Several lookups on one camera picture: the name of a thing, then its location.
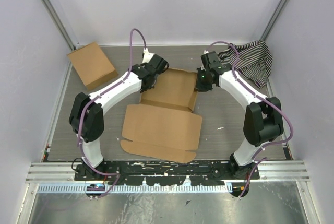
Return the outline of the brown cardboard box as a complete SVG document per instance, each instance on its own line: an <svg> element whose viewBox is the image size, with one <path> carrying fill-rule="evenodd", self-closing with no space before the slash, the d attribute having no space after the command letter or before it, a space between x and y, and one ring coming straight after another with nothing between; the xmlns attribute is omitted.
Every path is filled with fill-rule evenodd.
<svg viewBox="0 0 334 224"><path fill-rule="evenodd" d="M196 158L202 116L194 113L197 73L168 69L126 109L121 148L130 154L188 163Z"/></svg>
<svg viewBox="0 0 334 224"><path fill-rule="evenodd" d="M67 56L89 91L118 76L117 70L96 42L76 49Z"/></svg>

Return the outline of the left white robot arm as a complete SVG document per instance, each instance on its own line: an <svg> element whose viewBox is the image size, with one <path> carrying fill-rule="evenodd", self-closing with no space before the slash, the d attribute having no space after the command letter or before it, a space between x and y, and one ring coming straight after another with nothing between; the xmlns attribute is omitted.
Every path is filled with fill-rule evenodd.
<svg viewBox="0 0 334 224"><path fill-rule="evenodd" d="M100 147L106 112L129 95L154 88L157 77L168 68L164 58L144 53L142 63L131 66L115 82L89 95L83 92L76 95L69 124L77 136L82 166L92 180L116 175L107 172Z"/></svg>

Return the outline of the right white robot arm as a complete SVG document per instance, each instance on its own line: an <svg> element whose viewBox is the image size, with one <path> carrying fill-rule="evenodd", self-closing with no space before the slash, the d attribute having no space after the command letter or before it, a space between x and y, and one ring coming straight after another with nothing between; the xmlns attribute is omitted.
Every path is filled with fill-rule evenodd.
<svg viewBox="0 0 334 224"><path fill-rule="evenodd" d="M245 139L230 155L228 171L235 179L242 179L253 168L257 151L283 134L282 115L273 108L281 109L280 100L267 98L252 86L244 83L230 64L222 64L215 51L205 51L201 56L202 67L197 69L195 90L207 92L213 86L228 92L245 110L243 134Z"/></svg>

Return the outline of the folded brown cardboard box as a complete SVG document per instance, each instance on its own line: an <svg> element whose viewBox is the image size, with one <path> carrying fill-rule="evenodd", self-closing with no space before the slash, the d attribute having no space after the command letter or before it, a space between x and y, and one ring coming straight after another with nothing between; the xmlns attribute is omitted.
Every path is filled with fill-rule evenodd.
<svg viewBox="0 0 334 224"><path fill-rule="evenodd" d="M76 49L67 56L89 91L118 76L117 70L96 42Z"/></svg>

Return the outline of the striped black white cloth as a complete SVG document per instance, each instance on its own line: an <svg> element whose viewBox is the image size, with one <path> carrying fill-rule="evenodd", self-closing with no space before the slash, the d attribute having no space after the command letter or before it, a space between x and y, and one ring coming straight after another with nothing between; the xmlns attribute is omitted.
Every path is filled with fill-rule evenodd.
<svg viewBox="0 0 334 224"><path fill-rule="evenodd" d="M265 41L252 41L234 45L239 53L236 71L251 80L258 88L263 88L270 77L273 57Z"/></svg>

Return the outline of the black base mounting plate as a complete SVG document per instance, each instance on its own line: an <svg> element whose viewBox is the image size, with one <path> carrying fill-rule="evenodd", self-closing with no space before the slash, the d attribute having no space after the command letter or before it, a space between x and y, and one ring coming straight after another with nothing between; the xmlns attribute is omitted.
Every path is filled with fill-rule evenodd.
<svg viewBox="0 0 334 224"><path fill-rule="evenodd" d="M258 180L258 170L250 174L253 166L248 165L245 170L233 174L229 164L221 160L195 160L190 163L176 163L171 161L105 161L100 166L109 176L96 174L80 162L76 167L75 181L103 181L112 185L116 179L113 173L119 173L117 185L154 186L182 185L190 179L191 186L224 185L225 180L246 180L248 177Z"/></svg>

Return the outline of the left aluminium corner post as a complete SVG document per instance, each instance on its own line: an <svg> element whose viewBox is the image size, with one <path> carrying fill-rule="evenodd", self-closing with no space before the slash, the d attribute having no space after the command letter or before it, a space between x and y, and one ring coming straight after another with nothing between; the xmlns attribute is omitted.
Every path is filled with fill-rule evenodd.
<svg viewBox="0 0 334 224"><path fill-rule="evenodd" d="M56 25L57 29L59 30L61 36L63 37L69 48L71 50L75 50L76 46L73 40L70 38L70 35L68 34L52 2L50 0L41 0L41 2L44 5L47 12L49 13L51 19L53 20L54 24Z"/></svg>

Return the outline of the aluminium corner post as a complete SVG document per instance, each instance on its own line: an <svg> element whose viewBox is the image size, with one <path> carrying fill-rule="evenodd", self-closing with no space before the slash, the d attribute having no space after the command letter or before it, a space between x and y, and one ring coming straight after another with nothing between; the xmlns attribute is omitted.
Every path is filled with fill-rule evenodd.
<svg viewBox="0 0 334 224"><path fill-rule="evenodd" d="M268 23L266 24L266 27L260 37L260 40L266 41L272 32L276 22L278 21L280 15L282 14L284 8L288 4L289 0L279 0L276 8L274 9L274 12L272 13Z"/></svg>
<svg viewBox="0 0 334 224"><path fill-rule="evenodd" d="M76 46L73 40L70 38L70 35L68 34L52 2L50 0L41 0L41 2L44 5L47 12L49 13L51 19L53 20L54 24L56 25L57 29L59 30L61 36L63 37L69 48L71 50L75 50Z"/></svg>

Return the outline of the right aluminium corner post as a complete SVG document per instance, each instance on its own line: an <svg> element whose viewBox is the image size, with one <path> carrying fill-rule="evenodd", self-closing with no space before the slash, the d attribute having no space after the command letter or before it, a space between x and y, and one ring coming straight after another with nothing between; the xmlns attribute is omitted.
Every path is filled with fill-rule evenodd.
<svg viewBox="0 0 334 224"><path fill-rule="evenodd" d="M266 24L266 27L260 37L260 40L266 41L272 32L276 22L278 21L280 15L282 14L284 8L288 4L289 0L279 0L276 8L274 9L274 12L272 13L268 23Z"/></svg>

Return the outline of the aluminium front rail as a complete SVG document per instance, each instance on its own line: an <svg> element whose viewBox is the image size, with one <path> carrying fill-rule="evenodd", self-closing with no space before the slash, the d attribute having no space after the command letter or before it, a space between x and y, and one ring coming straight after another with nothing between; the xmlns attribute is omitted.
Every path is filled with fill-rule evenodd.
<svg viewBox="0 0 334 224"><path fill-rule="evenodd" d="M26 178L27 183L66 182L75 181L75 172L78 162L46 162L32 163ZM268 160L261 162L258 170L260 178L265 181L309 181L306 166L302 161Z"/></svg>

